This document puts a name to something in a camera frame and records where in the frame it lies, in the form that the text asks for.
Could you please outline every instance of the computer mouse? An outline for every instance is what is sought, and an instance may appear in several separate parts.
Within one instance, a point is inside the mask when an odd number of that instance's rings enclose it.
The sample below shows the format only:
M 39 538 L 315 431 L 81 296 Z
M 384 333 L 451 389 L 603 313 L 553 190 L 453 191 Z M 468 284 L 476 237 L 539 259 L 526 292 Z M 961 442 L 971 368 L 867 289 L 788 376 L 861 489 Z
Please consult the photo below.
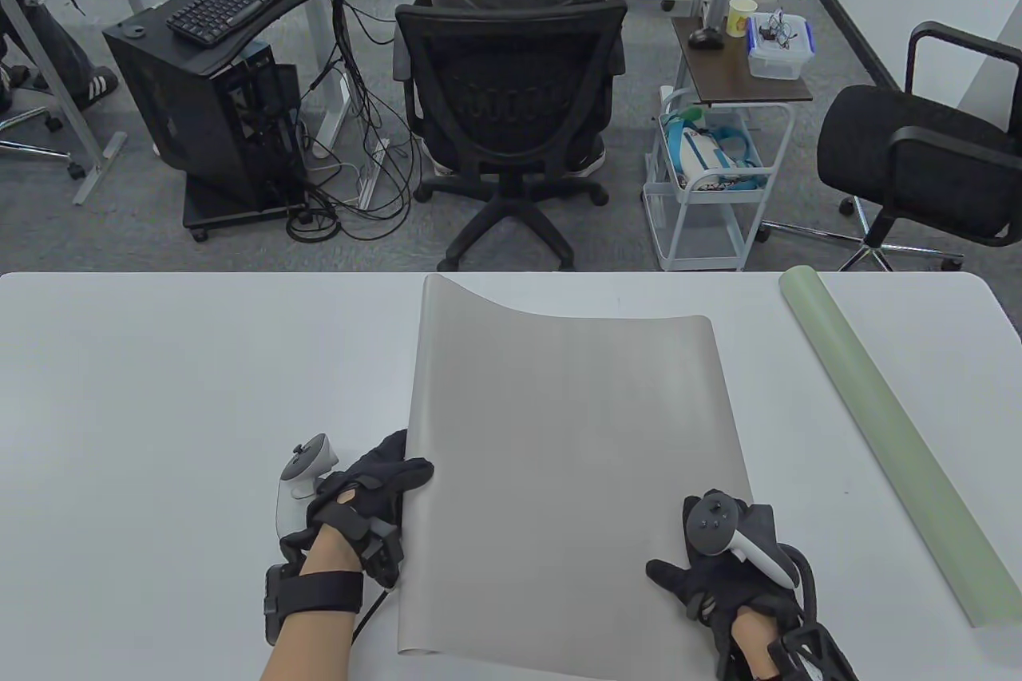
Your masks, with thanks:
M 694 50 L 719 50 L 724 47 L 724 35 L 719 29 L 704 27 L 689 35 L 689 47 Z

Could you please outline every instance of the paper cup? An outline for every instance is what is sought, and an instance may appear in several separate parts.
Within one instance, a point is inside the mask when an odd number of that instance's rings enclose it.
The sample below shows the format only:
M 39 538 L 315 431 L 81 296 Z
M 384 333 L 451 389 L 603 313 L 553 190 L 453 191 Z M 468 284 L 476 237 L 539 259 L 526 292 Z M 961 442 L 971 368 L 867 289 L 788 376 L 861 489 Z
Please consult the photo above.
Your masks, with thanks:
M 749 16 L 756 12 L 756 2 L 753 0 L 731 0 L 728 10 L 728 35 L 732 38 L 744 38 L 749 27 Z

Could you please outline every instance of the floor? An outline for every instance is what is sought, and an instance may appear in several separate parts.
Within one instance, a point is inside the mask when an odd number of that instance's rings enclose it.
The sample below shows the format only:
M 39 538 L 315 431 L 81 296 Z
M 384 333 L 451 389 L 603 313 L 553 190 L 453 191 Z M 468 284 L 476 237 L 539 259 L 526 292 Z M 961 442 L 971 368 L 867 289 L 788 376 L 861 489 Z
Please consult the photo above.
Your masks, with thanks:
M 78 0 L 82 16 L 65 0 L 51 0 L 58 19 L 86 47 L 93 60 L 112 63 L 101 29 L 123 20 L 129 9 L 125 0 Z M 399 2 L 411 0 L 353 0 L 368 12 L 387 16 Z M 869 82 L 847 43 L 818 0 L 781 0 L 785 9 L 814 21 L 819 54 L 805 69 L 816 100 L 800 108 L 788 160 L 770 202 L 768 217 L 854 231 L 854 221 L 841 217 L 841 195 L 816 177 L 815 142 L 820 124 L 834 96 L 843 87 Z M 387 38 L 389 25 L 368 21 L 369 32 Z M 277 60 L 296 61 L 303 82 L 316 75 L 312 63 L 305 16 L 288 14 L 266 33 Z M 402 108 L 401 94 L 389 79 L 389 47 L 376 46 L 361 31 L 353 35 L 355 52 L 372 90 L 394 108 Z M 678 47 L 664 16 L 639 16 L 625 20 L 628 75 L 615 83 L 614 117 L 604 134 L 606 166 L 597 178 L 610 191 L 611 201 L 593 208 L 588 199 L 545 202 L 555 225 L 572 242 L 580 270 L 649 270 L 656 268 L 642 207 L 643 154 L 652 138 L 651 117 L 656 89 L 672 79 Z M 309 111 L 315 120 L 320 108 L 312 93 Z M 32 105 L 36 96 L 21 93 L 17 103 Z M 111 173 L 93 192 L 86 206 L 73 207 L 77 184 L 60 168 L 4 158 L 0 164 L 0 273 L 16 270 L 432 270 L 462 225 L 477 210 L 477 202 L 435 195 L 430 203 L 413 206 L 405 225 L 378 242 L 355 242 L 338 236 L 329 242 L 293 242 L 281 221 L 225 229 L 208 242 L 193 242 L 181 227 L 184 175 L 165 166 L 153 154 L 145 127 L 135 111 L 127 89 L 121 89 L 88 112 L 100 140 L 114 130 L 127 130 L 129 141 Z M 777 140 L 779 123 L 762 122 L 764 144 Z M 397 140 L 397 120 L 385 123 Z M 337 154 L 362 163 L 355 130 L 347 127 Z M 17 140 L 51 141 L 40 124 L 22 126 L 12 133 Z M 55 137 L 56 144 L 79 151 L 69 130 Z M 376 198 L 385 198 L 381 182 Z M 381 229 L 352 222 L 352 229 L 372 235 Z M 1022 326 L 1022 261 L 1017 249 L 997 252 L 958 242 L 913 224 L 898 224 L 894 242 L 940 246 L 966 254 L 966 269 L 990 284 L 1015 326 Z M 836 268 L 847 253 L 803 238 L 774 235 L 753 247 L 748 268 L 783 270 L 798 263 L 815 268 Z M 932 265 L 891 258 L 895 268 L 931 268 Z M 464 269 L 546 270 L 556 262 L 523 226 L 508 221 L 498 226 L 462 262 Z

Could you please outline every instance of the hand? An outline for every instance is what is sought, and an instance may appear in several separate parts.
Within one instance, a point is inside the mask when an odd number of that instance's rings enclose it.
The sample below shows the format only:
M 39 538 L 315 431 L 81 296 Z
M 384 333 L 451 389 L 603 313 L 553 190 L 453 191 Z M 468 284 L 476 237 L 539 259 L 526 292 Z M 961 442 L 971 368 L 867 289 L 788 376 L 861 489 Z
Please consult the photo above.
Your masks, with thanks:
M 346 505 L 363 518 L 380 520 L 401 527 L 402 495 L 417 489 L 433 475 L 433 464 L 423 457 L 405 459 L 408 430 L 398 430 L 384 439 L 379 447 L 369 450 L 347 470 L 330 473 L 316 488 L 316 497 L 309 505 L 307 518 L 312 525 L 327 503 L 341 493 L 354 490 Z
M 685 498 L 683 527 L 699 499 L 694 495 Z M 788 633 L 800 625 L 795 594 L 730 552 L 705 556 L 688 540 L 685 547 L 690 569 L 653 559 L 646 563 L 646 575 L 686 605 L 690 620 L 710 629 L 719 654 L 717 677 L 724 677 L 733 654 L 743 657 L 756 678 L 778 675 L 766 647 L 776 640 L 778 631 Z M 774 626 L 762 618 L 773 621 Z M 738 650 L 733 648 L 732 638 Z

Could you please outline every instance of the black chair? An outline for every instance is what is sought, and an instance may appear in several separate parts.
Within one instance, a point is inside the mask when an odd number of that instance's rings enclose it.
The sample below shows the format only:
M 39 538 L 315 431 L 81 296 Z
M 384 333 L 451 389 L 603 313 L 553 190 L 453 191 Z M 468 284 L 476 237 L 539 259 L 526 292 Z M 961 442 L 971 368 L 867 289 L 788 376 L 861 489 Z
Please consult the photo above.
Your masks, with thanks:
M 909 39 L 904 93 L 872 86 L 842 90 L 827 112 L 817 148 L 820 180 L 851 196 L 843 215 L 857 214 L 864 235 L 764 221 L 756 240 L 771 229 L 850 242 L 855 254 L 839 270 L 872 257 L 885 271 L 885 254 L 940 258 L 941 269 L 962 268 L 963 255 L 927 247 L 886 244 L 898 218 L 908 218 L 971 242 L 1005 246 L 1022 238 L 1022 76 L 1015 83 L 1005 133 L 965 111 L 913 96 L 916 46 L 923 38 L 985 53 L 1015 63 L 1022 75 L 1022 50 L 977 38 L 936 21 L 921 24 Z M 861 199 L 881 207 L 872 224 Z
M 456 271 L 469 247 L 507 217 L 531 228 L 561 270 L 573 269 L 574 252 L 535 202 L 578 193 L 595 206 L 609 200 L 597 182 L 564 174 L 580 166 L 610 122 L 608 58 L 625 10 L 621 1 L 511 12 L 398 7 L 394 78 L 405 83 L 409 126 L 457 173 L 424 178 L 415 198 L 427 202 L 444 191 L 486 202 L 437 270 Z M 406 67 L 399 63 L 401 39 Z M 493 173 L 496 184 L 480 179 Z M 544 180 L 526 182 L 537 173 Z

